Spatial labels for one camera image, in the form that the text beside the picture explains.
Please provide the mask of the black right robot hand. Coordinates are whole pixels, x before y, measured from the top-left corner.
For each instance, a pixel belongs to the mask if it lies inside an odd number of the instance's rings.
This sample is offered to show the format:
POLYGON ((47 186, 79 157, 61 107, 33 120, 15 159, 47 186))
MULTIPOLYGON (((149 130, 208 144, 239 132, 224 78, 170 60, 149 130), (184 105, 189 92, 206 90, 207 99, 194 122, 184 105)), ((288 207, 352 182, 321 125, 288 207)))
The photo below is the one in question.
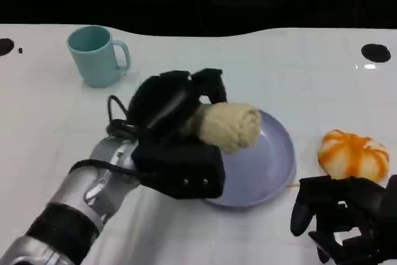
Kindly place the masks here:
POLYGON ((300 180, 290 230, 309 232, 325 264, 380 264, 396 259, 396 176, 386 187, 365 179, 330 176, 300 180))

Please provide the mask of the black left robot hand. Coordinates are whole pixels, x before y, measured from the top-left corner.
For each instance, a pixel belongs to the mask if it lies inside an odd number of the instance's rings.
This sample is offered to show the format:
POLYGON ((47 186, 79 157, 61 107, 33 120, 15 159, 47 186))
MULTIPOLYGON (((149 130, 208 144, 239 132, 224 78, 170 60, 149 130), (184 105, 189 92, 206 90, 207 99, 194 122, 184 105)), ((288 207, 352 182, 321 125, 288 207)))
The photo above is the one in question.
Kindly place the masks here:
POLYGON ((132 97, 127 124, 134 126, 141 144, 167 143, 202 105, 226 102, 223 71, 204 68, 196 73, 172 70, 146 79, 132 97))

